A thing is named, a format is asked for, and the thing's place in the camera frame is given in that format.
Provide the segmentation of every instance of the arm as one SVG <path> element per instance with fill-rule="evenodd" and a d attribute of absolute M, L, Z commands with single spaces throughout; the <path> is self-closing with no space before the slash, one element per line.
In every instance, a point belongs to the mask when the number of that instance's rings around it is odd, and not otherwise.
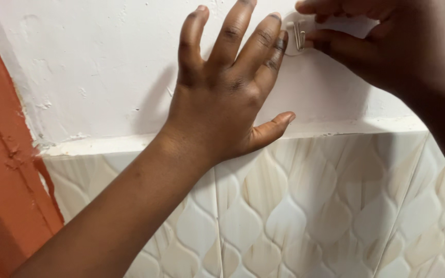
<path fill-rule="evenodd" d="M 236 58 L 254 7 L 255 1 L 236 3 L 208 61 L 202 60 L 199 44 L 209 10 L 200 6 L 187 17 L 180 39 L 177 86 L 164 127 L 13 278 L 123 277 L 207 170 L 282 136 L 295 117 L 292 112 L 253 127 L 275 84 L 287 45 L 280 15 L 266 17 Z"/>
<path fill-rule="evenodd" d="M 316 49 L 370 84 L 403 100 L 427 125 L 445 155 L 445 0 L 307 0 L 296 8 L 317 14 L 379 20 L 364 40 L 317 30 Z"/>

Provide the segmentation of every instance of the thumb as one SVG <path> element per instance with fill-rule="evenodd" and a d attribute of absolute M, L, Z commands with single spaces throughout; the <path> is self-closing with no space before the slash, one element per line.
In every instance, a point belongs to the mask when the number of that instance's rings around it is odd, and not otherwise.
<path fill-rule="evenodd" d="M 288 125 L 295 118 L 296 115 L 293 112 L 284 112 L 277 115 L 272 121 L 253 128 L 249 152 L 262 149 L 281 138 Z"/>
<path fill-rule="evenodd" d="M 347 67 L 366 65 L 375 59 L 375 45 L 349 34 L 334 30 L 315 30 L 306 35 L 313 48 L 329 55 Z"/>

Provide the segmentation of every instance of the hand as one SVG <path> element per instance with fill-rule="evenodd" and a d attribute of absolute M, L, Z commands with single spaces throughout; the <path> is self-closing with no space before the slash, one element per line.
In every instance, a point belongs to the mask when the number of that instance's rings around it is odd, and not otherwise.
<path fill-rule="evenodd" d="M 207 167 L 269 145 L 295 118 L 286 112 L 253 127 L 275 85 L 288 42 L 287 32 L 280 31 L 281 16 L 272 13 L 236 57 L 255 4 L 256 0 L 237 1 L 208 61 L 200 56 L 207 7 L 199 6 L 182 27 L 176 90 L 159 137 L 174 144 L 176 152 L 195 153 Z"/>
<path fill-rule="evenodd" d="M 332 30 L 307 34 L 370 84 L 401 99 L 417 98 L 420 85 L 444 87 L 445 0 L 306 0 L 296 9 L 317 21 L 343 14 L 380 21 L 364 40 Z"/>

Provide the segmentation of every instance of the white wall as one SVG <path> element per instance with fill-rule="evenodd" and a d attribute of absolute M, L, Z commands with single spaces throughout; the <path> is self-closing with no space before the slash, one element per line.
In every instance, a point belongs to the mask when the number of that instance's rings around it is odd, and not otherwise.
<path fill-rule="evenodd" d="M 294 0 L 259 0 L 248 35 Z M 178 34 L 199 4 L 211 10 L 209 54 L 234 0 L 0 0 L 0 53 L 43 144 L 150 134 L 163 124 L 176 82 Z M 295 123 L 412 116 L 323 54 L 287 57 L 259 115 L 295 111 Z"/>

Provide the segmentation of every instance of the orange painted wall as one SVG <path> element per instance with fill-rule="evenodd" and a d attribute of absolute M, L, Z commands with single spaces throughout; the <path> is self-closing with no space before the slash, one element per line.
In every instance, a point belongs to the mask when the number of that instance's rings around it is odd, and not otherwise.
<path fill-rule="evenodd" d="M 33 164 L 32 138 L 0 58 L 0 276 L 7 277 L 62 226 Z"/>

